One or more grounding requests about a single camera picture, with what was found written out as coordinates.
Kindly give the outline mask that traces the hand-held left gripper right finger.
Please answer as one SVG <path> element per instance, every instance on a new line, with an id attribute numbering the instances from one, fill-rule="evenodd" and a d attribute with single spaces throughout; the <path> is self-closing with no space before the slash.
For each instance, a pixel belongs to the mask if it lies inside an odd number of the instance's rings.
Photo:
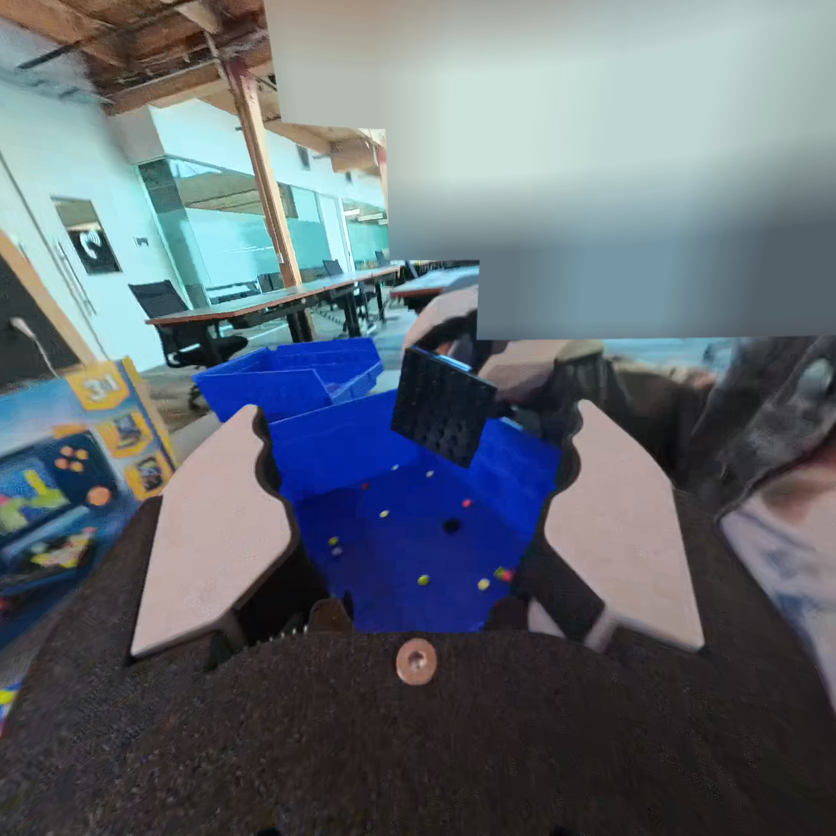
<path id="1" fill-rule="evenodd" d="M 527 629 L 601 652 L 618 628 L 704 646 L 674 491 L 590 401 L 570 410 L 557 488 L 519 567 Z"/>

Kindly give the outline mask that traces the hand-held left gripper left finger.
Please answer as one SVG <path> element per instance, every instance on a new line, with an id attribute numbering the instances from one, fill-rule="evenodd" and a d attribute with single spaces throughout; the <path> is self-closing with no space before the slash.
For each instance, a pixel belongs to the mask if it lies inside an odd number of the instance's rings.
<path id="1" fill-rule="evenodd" d="M 146 659 L 221 635 L 233 652 L 304 635 L 327 584 L 281 492 L 263 410 L 245 405 L 162 493 L 130 644 Z"/>

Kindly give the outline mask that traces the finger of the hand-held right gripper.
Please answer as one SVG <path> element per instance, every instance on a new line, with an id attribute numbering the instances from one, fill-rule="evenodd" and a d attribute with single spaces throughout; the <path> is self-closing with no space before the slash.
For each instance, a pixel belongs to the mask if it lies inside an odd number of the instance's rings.
<path id="1" fill-rule="evenodd" d="M 475 329 L 479 287 L 449 290 L 418 314 L 405 334 L 406 347 L 449 347 Z"/>
<path id="2" fill-rule="evenodd" d="M 548 383 L 559 364 L 588 355 L 588 340 L 513 340 L 485 361 L 480 378 L 495 387 L 499 402 L 524 404 Z"/>

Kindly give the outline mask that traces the black toy plate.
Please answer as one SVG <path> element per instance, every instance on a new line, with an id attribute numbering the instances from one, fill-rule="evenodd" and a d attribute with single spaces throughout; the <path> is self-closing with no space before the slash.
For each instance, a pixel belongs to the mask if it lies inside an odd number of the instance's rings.
<path id="1" fill-rule="evenodd" d="M 468 469 L 496 405 L 497 387 L 469 366 L 411 347 L 405 351 L 391 430 Z"/>

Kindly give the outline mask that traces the blue plastic bin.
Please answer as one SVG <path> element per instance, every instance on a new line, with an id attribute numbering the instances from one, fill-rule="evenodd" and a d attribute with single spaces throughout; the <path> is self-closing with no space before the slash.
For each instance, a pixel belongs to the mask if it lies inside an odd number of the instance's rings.
<path id="1" fill-rule="evenodd" d="M 275 422 L 357 400 L 383 371 L 373 340 L 349 338 L 261 348 L 198 372 L 193 381 L 220 421 L 256 405 Z"/>
<path id="2" fill-rule="evenodd" d="M 541 508 L 553 491 L 560 452 L 553 445 L 509 421 L 489 421 L 468 469 L 426 451 L 391 430 L 393 391 L 312 411 L 269 425 L 282 493 L 291 502 L 308 554 L 322 571 L 329 591 L 350 593 L 354 627 L 361 632 L 474 632 L 496 601 L 511 592 L 516 573 L 538 525 Z M 320 496 L 350 486 L 361 478 L 398 465 L 440 465 L 464 472 L 476 495 L 522 535 L 515 563 L 499 566 L 476 588 L 429 587 L 393 594 L 340 590 L 330 579 L 316 538 L 321 525 L 313 521 Z"/>

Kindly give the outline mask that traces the colourful toy set box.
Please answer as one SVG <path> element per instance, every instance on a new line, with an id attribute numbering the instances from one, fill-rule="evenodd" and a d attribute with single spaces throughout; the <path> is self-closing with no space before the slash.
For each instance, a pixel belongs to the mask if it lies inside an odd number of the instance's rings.
<path id="1" fill-rule="evenodd" d="M 129 358 L 1 398 L 1 647 L 75 591 L 178 463 Z"/>

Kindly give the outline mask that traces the white striped shirt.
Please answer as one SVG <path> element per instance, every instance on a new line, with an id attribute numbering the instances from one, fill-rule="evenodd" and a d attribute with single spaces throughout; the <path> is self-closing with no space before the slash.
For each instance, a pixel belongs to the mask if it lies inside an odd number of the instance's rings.
<path id="1" fill-rule="evenodd" d="M 834 436 L 758 486 L 720 528 L 811 655 L 834 707 Z"/>

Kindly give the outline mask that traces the long wooden desk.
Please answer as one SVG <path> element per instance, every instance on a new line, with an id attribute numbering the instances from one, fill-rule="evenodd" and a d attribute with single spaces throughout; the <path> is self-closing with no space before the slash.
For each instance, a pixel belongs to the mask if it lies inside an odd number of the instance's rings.
<path id="1" fill-rule="evenodd" d="M 337 277 L 326 277 L 302 283 L 282 290 L 240 298 L 204 308 L 191 308 L 184 312 L 151 317 L 146 323 L 157 329 L 194 331 L 197 343 L 210 347 L 213 327 L 216 323 L 232 323 L 246 319 L 253 314 L 269 318 L 285 318 L 301 314 L 321 303 L 339 303 L 344 310 L 347 333 L 350 338 L 361 336 L 361 327 L 354 301 L 354 289 L 371 283 L 376 291 L 379 311 L 383 312 L 380 285 L 387 277 L 396 277 L 401 270 L 399 263 L 343 273 Z"/>

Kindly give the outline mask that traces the scattered small round studs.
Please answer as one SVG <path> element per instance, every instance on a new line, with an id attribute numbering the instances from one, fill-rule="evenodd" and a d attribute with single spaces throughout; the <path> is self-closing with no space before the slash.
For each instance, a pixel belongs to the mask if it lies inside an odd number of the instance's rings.
<path id="1" fill-rule="evenodd" d="M 320 496 L 316 544 L 335 586 L 369 596 L 470 589 L 515 563 L 522 535 L 463 477 L 440 465 L 398 465 Z"/>

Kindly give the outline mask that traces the black office chair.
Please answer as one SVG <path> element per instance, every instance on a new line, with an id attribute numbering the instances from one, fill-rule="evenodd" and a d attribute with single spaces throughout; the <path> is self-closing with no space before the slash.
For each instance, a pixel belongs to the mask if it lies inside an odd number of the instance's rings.
<path id="1" fill-rule="evenodd" d="M 129 286 L 147 319 L 155 321 L 174 314 L 186 314 L 190 308 L 169 281 Z M 162 345 L 165 364 L 170 369 L 208 370 L 229 361 L 245 350 L 249 342 L 239 334 L 221 335 L 218 322 L 189 320 L 163 324 L 152 323 Z"/>

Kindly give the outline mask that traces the dark window with phone icon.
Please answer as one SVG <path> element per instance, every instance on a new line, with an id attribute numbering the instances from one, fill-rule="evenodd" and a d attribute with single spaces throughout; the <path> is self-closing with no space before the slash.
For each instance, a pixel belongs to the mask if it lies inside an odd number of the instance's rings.
<path id="1" fill-rule="evenodd" d="M 94 204 L 68 196 L 51 196 L 50 200 L 85 272 L 94 276 L 122 273 Z"/>

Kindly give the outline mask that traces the wooden post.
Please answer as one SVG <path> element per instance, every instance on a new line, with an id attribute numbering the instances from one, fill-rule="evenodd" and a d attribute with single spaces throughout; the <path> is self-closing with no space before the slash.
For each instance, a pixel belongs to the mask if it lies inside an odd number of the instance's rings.
<path id="1" fill-rule="evenodd" d="M 296 289 L 302 285 L 302 278 L 269 154 L 258 97 L 258 82 L 239 60 L 225 61 L 222 66 L 243 130 L 266 229 L 277 257 L 283 286 Z"/>

